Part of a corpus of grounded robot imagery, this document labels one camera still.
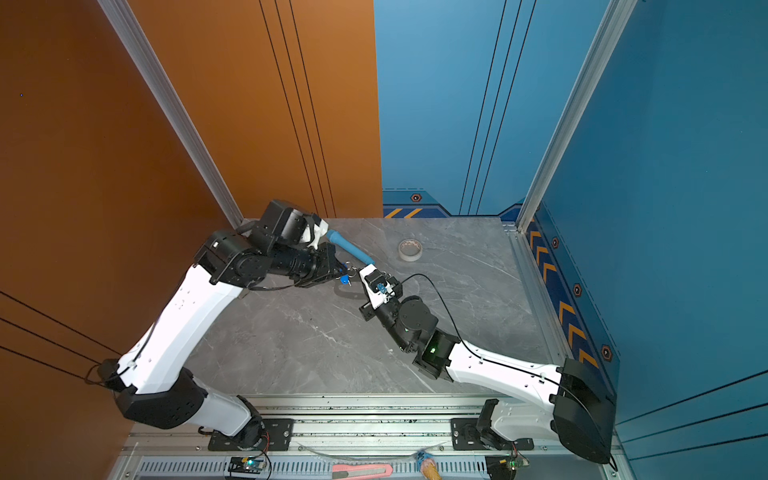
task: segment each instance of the blue handle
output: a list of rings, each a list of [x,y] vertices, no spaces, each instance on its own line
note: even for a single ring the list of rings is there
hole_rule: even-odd
[[[365,252],[360,250],[359,248],[352,245],[349,240],[341,236],[341,233],[335,231],[335,230],[328,230],[328,233],[326,233],[326,237],[328,238],[328,241],[331,243],[335,243],[339,247],[343,248],[344,250],[351,253],[357,260],[360,260],[365,265],[372,265],[375,262],[373,261],[373,258],[366,255]]]

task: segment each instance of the gray marble tabletop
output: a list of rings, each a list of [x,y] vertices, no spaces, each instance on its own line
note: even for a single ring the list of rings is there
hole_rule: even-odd
[[[347,240],[376,266],[405,279],[428,275],[468,342],[531,362],[549,363],[538,321],[532,316],[509,240],[497,218],[335,219]],[[415,238],[424,247],[412,263],[398,244]],[[351,260],[341,251],[338,257]],[[362,266],[357,260],[353,264]],[[285,277],[262,285],[284,285]],[[426,280],[404,284],[419,295],[449,333],[453,325]],[[228,393],[490,393],[479,386],[434,380],[412,365],[377,319],[365,322],[358,307],[362,286],[338,280],[309,289],[251,292],[232,302],[187,361],[204,382]]]

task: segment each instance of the tape ring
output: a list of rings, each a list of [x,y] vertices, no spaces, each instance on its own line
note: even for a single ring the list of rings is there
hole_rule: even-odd
[[[397,253],[406,262],[415,262],[422,257],[424,249],[421,243],[413,238],[406,238],[397,246]]]

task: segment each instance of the robotic arm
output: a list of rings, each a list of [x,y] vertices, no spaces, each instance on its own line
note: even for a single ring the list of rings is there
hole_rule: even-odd
[[[287,276],[298,287],[345,275],[335,246],[319,243],[327,231],[317,215],[273,200],[260,220],[214,233],[157,321],[128,353],[98,368],[103,383],[117,393],[123,416],[160,429],[200,425],[243,449],[259,448],[266,427],[258,411],[243,397],[206,386],[184,362],[243,289],[276,290],[258,286],[267,273]],[[478,430],[487,446],[510,449],[513,440],[525,437],[559,439],[583,458],[608,463],[615,396],[582,364],[538,365],[480,349],[438,329],[421,298],[401,299],[402,284],[394,276],[368,265],[360,279],[369,299],[360,307],[363,318],[377,317],[401,350],[416,353],[413,363],[424,374],[526,401],[523,409],[486,402]]]

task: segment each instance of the orange wall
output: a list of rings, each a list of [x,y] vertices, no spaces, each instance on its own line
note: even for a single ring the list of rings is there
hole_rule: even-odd
[[[381,216],[372,0],[130,5],[245,217]]]
[[[0,3],[0,52],[0,290],[125,351],[226,219],[97,2]],[[4,297],[0,317],[116,356]],[[4,323],[0,345],[90,366]],[[0,478],[106,476],[131,427],[108,391],[5,351],[0,379]]]

